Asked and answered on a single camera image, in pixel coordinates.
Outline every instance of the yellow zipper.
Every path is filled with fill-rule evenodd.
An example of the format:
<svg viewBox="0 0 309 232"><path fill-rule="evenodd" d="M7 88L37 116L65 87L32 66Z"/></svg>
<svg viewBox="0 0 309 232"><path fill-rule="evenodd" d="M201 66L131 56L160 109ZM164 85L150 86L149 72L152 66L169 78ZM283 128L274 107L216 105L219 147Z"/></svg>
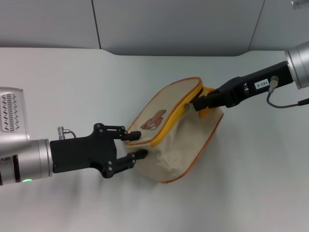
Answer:
<svg viewBox="0 0 309 232"><path fill-rule="evenodd" d="M178 119L187 111L185 109L185 104L189 103L203 88L203 83L201 82L174 110L170 115L168 121L165 123L162 131L150 142L150 146L157 146L164 137L169 133L173 128Z"/></svg>

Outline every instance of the metal cylinder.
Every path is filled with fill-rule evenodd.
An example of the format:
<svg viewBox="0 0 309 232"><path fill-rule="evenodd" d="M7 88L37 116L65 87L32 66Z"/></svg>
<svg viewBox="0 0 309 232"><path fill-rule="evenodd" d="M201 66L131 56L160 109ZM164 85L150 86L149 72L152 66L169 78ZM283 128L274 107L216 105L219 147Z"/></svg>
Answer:
<svg viewBox="0 0 309 232"><path fill-rule="evenodd" d="M289 69L297 88L309 86L309 42L293 47L285 52Z"/></svg>
<svg viewBox="0 0 309 232"><path fill-rule="evenodd" d="M0 185L52 176L53 160L47 139L32 140L18 155L0 159Z"/></svg>

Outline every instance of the beige canvas bag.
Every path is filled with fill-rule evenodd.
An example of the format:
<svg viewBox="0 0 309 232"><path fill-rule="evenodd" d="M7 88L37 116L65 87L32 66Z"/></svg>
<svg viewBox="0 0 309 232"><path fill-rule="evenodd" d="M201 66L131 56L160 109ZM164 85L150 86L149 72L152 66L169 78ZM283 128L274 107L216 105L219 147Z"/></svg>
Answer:
<svg viewBox="0 0 309 232"><path fill-rule="evenodd" d="M192 99L212 89L203 87L199 77L174 82L146 105L128 132L141 131L137 141L126 142L127 152L148 150L137 168L145 176L169 183L183 177L211 140L223 112L220 108L196 112Z"/></svg>

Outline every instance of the vent grille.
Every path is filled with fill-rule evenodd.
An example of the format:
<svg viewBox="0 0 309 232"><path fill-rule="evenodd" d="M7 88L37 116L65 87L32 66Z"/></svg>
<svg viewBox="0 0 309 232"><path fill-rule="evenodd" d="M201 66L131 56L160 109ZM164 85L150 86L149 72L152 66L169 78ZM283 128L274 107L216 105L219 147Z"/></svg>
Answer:
<svg viewBox="0 0 309 232"><path fill-rule="evenodd" d="M3 131L17 131L19 129L18 107L15 94L2 95L1 116Z"/></svg>

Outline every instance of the white table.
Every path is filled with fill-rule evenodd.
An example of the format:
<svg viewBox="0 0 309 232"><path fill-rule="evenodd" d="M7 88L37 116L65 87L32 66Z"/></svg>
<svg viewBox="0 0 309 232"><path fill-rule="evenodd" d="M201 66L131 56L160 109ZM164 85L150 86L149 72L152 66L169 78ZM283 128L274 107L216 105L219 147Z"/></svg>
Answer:
<svg viewBox="0 0 309 232"><path fill-rule="evenodd" d="M283 60L280 51L202 58L1 48L0 85L24 89L32 139L55 140L58 126L77 136L96 122L128 126L173 81L200 76L219 87ZM307 97L309 88L292 84L272 101ZM261 94L222 109L215 137L182 179L162 185L134 170L103 179L88 169L2 186L0 231L307 232L309 107L275 109Z"/></svg>

